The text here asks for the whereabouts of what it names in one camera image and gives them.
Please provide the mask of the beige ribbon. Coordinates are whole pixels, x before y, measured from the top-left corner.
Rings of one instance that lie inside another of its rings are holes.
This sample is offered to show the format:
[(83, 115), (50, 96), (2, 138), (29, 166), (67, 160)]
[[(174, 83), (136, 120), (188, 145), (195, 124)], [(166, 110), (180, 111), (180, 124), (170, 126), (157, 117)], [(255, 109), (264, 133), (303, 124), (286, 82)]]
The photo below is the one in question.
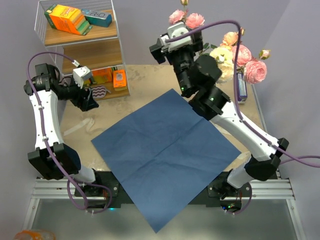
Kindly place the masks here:
[(63, 132), (63, 135), (68, 136), (81, 128), (85, 128), (85, 132), (89, 133), (94, 124), (95, 124), (95, 120), (92, 117), (87, 117), (84, 120), (80, 121), (75, 126), (69, 128), (68, 130), (65, 130)]

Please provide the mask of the pink white rose stem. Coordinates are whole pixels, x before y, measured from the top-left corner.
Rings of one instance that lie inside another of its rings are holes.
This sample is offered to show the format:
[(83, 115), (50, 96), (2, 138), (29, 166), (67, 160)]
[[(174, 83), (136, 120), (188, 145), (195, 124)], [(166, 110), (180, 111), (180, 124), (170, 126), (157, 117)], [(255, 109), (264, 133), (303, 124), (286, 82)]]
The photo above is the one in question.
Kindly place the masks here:
[(221, 76), (217, 80), (217, 83), (222, 84), (233, 80), (233, 53), (227, 48), (220, 46), (214, 48), (209, 55), (216, 60), (217, 66), (221, 70)]

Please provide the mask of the peach rose stem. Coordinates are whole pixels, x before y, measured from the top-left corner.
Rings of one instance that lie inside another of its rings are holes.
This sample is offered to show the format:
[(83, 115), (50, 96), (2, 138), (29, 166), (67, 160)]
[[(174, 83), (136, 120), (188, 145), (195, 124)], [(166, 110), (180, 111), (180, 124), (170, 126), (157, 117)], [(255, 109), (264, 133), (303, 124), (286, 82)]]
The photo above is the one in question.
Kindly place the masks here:
[(220, 47), (226, 48), (229, 51), (233, 50), (233, 47), (237, 45), (237, 43), (242, 43), (242, 40), (239, 41), (239, 36), (243, 36), (245, 33), (245, 29), (241, 28), (240, 32), (238, 31), (229, 31), (227, 32), (220, 43)]

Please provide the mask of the blue wrapping paper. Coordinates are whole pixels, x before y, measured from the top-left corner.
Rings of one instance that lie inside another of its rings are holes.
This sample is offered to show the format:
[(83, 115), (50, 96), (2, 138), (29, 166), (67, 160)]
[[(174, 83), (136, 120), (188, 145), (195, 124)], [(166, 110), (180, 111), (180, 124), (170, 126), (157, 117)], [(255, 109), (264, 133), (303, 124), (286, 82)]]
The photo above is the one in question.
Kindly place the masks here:
[(109, 127), (92, 144), (154, 232), (240, 155), (173, 89)]

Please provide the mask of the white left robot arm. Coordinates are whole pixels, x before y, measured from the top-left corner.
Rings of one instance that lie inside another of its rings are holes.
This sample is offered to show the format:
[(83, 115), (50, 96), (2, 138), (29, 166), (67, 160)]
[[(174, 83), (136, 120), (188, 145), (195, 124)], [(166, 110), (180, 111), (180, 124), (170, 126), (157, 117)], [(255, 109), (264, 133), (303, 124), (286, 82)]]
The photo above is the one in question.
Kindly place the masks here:
[(93, 75), (86, 66), (73, 70), (69, 84), (60, 83), (60, 71), (51, 64), (35, 66), (36, 76), (26, 81), (24, 91), (33, 107), (36, 140), (35, 150), (28, 153), (30, 164), (47, 180), (60, 180), (66, 175), (86, 184), (86, 191), (99, 196), (104, 184), (96, 179), (95, 171), (81, 164), (78, 153), (66, 145), (60, 130), (58, 102), (69, 100), (81, 111), (98, 108), (93, 91), (84, 82)]

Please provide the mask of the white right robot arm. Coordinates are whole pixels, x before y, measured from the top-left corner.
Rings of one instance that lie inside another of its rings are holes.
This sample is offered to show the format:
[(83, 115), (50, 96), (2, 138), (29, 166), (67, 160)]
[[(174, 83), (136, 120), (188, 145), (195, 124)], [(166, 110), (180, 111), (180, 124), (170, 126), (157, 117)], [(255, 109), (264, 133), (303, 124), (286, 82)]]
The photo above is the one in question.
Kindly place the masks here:
[(289, 142), (264, 132), (247, 117), (240, 118), (230, 97), (216, 86), (223, 67), (233, 62), (233, 54), (217, 47), (209, 55), (195, 59), (196, 52), (203, 49), (202, 34), (192, 34), (175, 42), (168, 42), (175, 34), (165, 33), (149, 50), (158, 63), (168, 61), (173, 66), (181, 95), (190, 98), (189, 104), (201, 117), (212, 121), (228, 131), (251, 153), (250, 159), (229, 171), (215, 184), (220, 194), (233, 197), (251, 180), (266, 181), (279, 167), (282, 152), (271, 145), (286, 150)]

